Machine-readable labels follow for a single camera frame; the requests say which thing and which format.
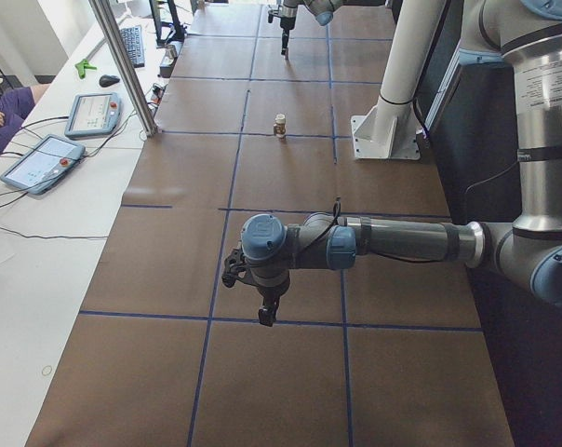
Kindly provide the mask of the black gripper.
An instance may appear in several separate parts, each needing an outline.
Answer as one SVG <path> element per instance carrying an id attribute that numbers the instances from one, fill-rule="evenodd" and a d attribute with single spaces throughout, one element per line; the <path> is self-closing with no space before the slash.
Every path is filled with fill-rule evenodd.
<path id="1" fill-rule="evenodd" d="M 294 29 L 296 22 L 296 8 L 281 6 L 280 8 L 280 27 L 282 29 L 282 56 L 287 60 L 289 58 L 289 35 Z"/>
<path id="2" fill-rule="evenodd" d="M 263 326 L 273 326 L 276 323 L 276 313 L 281 297 L 288 291 L 290 279 L 272 287 L 259 285 L 257 290 L 262 296 L 262 306 L 259 308 L 259 323 Z"/>

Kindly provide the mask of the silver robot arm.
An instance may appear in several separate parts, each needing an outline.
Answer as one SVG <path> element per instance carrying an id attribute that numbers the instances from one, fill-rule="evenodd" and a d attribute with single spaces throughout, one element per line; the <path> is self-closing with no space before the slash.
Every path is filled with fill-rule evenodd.
<path id="1" fill-rule="evenodd" d="M 269 12 L 270 22 L 274 17 L 279 18 L 282 30 L 281 55 L 288 59 L 288 43 L 290 32 L 295 28 L 297 13 L 300 5 L 304 5 L 316 22 L 321 26 L 328 25 L 334 17 L 335 12 L 343 5 L 342 0 L 286 0 L 278 3 L 277 9 Z"/>
<path id="2" fill-rule="evenodd" d="M 487 266 L 562 308 L 562 1 L 468 1 L 461 63 L 514 70 L 522 210 L 511 223 L 420 223 L 316 213 L 300 225 L 258 214 L 226 258 L 222 282 L 255 287 L 275 323 L 293 269 L 350 268 L 359 255 Z"/>

